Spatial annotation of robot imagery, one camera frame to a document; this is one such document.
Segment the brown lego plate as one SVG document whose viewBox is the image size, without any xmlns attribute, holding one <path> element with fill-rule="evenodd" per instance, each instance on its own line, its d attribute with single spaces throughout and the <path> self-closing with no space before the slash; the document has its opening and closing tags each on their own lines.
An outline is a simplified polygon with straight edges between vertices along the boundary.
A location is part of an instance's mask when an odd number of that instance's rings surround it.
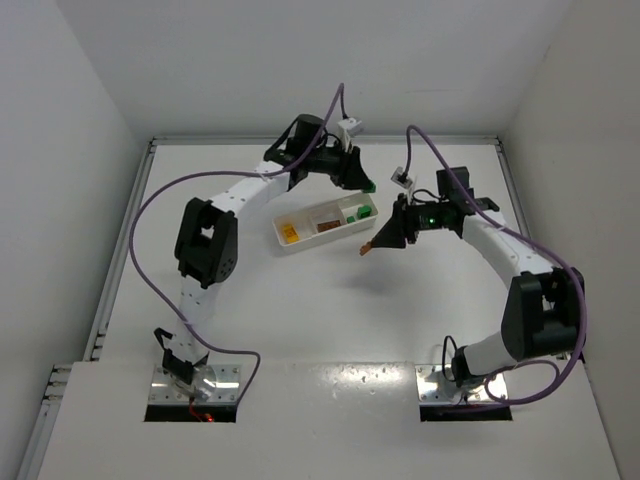
<svg viewBox="0 0 640 480">
<path fill-rule="evenodd" d="M 364 245 L 362 245 L 359 249 L 359 255 L 360 256 L 364 256 L 366 255 L 368 252 L 370 252 L 373 248 L 373 242 L 369 241 L 366 242 Z"/>
<path fill-rule="evenodd" d="M 341 221 L 336 219 L 331 221 L 320 222 L 316 225 L 316 229 L 318 233 L 324 233 L 326 231 L 339 228 L 341 226 L 342 226 Z"/>
</svg>

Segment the yellow curved lego brick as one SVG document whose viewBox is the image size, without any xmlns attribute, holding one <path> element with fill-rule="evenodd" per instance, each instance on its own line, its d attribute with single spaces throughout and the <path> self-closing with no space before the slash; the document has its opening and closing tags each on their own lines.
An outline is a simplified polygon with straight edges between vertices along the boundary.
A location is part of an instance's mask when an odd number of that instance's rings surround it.
<svg viewBox="0 0 640 480">
<path fill-rule="evenodd" d="M 287 224 L 282 228 L 282 234 L 284 241 L 287 244 L 296 243 L 299 241 L 299 235 L 293 225 Z"/>
</svg>

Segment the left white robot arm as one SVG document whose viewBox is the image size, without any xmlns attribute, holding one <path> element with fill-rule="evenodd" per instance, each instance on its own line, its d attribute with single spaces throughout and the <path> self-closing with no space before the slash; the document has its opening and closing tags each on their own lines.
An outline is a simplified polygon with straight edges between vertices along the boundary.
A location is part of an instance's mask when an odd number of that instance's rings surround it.
<svg viewBox="0 0 640 480">
<path fill-rule="evenodd" d="M 325 174 L 344 190 L 374 190 L 361 165 L 360 149 L 352 143 L 362 122 L 354 117 L 340 120 L 331 145 L 322 122 L 314 115 L 299 115 L 265 151 L 255 177 L 209 199 L 195 197 L 187 203 L 174 248 L 182 277 L 181 325 L 172 334 L 160 334 L 168 339 L 162 366 L 183 385 L 192 386 L 207 363 L 209 349 L 195 334 L 213 316 L 220 287 L 237 266 L 239 223 L 310 173 Z"/>
</svg>

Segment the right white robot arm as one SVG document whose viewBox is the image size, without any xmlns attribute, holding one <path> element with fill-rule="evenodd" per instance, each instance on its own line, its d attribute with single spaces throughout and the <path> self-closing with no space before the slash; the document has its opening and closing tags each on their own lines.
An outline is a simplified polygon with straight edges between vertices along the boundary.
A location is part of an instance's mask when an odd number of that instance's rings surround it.
<svg viewBox="0 0 640 480">
<path fill-rule="evenodd" d="M 580 326 L 576 290 L 584 284 L 581 274 L 553 265 L 509 235 L 498 205 L 475 197 L 467 168 L 439 170 L 436 176 L 438 200 L 420 203 L 399 195 L 389 220 L 360 251 L 404 249 L 421 232 L 450 230 L 502 280 L 507 299 L 500 328 L 482 341 L 456 348 L 449 367 L 452 381 L 480 381 L 521 361 L 572 350 Z"/>
</svg>

